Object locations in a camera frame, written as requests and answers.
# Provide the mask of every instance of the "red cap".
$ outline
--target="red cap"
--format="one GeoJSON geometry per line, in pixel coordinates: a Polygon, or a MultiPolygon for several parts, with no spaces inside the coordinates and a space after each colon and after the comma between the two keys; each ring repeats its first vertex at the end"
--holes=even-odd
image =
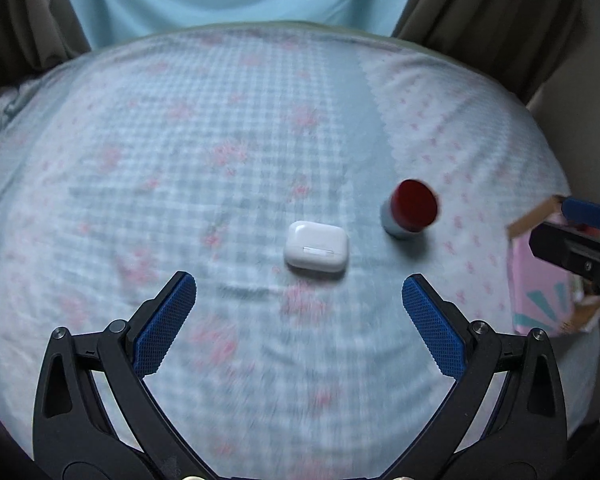
{"type": "Polygon", "coordinates": [[[403,180],[391,195],[391,213],[400,227],[417,233],[436,221],[438,200],[423,182],[403,180]]]}

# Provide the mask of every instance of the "curtain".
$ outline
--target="curtain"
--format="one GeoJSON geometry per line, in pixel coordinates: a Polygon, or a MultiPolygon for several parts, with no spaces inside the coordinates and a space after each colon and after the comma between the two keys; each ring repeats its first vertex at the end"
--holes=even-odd
{"type": "Polygon", "coordinates": [[[408,0],[393,36],[451,56],[528,102],[557,67],[582,0],[408,0]]]}
{"type": "Polygon", "coordinates": [[[69,0],[0,0],[0,86],[89,49],[69,0]]]}

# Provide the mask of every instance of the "white earbuds case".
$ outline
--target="white earbuds case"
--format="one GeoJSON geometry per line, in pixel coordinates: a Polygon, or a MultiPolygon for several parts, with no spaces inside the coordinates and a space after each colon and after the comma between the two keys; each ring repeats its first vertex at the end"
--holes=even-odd
{"type": "Polygon", "coordinates": [[[349,258],[349,237],[341,227],[298,221],[289,226],[285,261],[293,267],[340,272],[349,258]]]}

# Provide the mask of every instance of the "bedsheet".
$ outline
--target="bedsheet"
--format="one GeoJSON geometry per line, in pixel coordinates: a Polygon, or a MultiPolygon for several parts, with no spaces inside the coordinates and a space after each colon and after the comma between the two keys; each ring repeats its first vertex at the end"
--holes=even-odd
{"type": "MultiPolygon", "coordinates": [[[[196,452],[227,477],[378,476],[452,384],[401,305],[404,278],[420,272],[469,319],[512,332],[504,227],[568,193],[515,97],[394,40],[289,23],[195,28],[27,85],[0,107],[0,418],[28,452],[51,331],[102,330],[186,270],[196,306],[146,384],[196,452]],[[379,207],[404,178],[426,181],[441,215],[397,242],[379,207]],[[298,219],[346,229],[344,277],[285,267],[298,219]]],[[[570,430],[598,337],[559,355],[570,430]]]]}

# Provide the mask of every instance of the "small container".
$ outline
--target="small container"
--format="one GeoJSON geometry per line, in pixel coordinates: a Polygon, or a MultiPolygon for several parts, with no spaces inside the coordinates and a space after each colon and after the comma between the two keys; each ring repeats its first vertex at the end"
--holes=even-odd
{"type": "Polygon", "coordinates": [[[341,272],[349,258],[349,237],[335,225],[293,222],[286,234],[284,257],[299,269],[341,272]]]}
{"type": "Polygon", "coordinates": [[[382,227],[400,240],[421,233],[437,216],[436,195],[419,180],[403,180],[380,208],[382,227]]]}

